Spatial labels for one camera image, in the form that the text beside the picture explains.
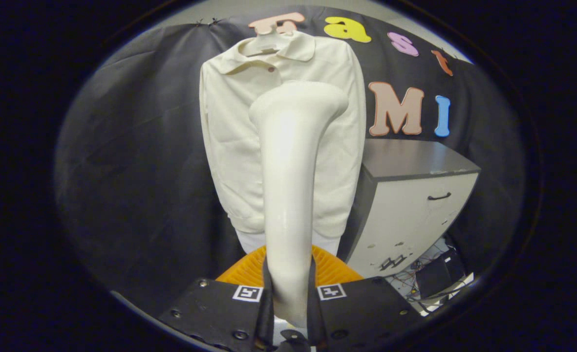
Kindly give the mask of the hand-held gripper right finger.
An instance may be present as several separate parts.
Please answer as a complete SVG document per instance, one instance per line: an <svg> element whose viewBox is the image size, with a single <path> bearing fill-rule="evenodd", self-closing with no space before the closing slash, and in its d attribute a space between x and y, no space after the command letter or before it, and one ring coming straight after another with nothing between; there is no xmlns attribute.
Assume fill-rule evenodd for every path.
<svg viewBox="0 0 577 352"><path fill-rule="evenodd" d="M308 341L317 350L386 350L423 323L382 276L362 278L326 250L312 247Z"/></svg>

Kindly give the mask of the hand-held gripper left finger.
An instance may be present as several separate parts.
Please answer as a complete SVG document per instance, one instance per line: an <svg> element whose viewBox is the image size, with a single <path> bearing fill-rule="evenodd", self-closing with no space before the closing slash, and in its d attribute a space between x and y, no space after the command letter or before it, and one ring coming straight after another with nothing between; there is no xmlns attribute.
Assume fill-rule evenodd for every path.
<svg viewBox="0 0 577 352"><path fill-rule="evenodd" d="M229 352L273 349L273 300L266 248L254 250L219 278L199 278L159 321L206 345Z"/></svg>

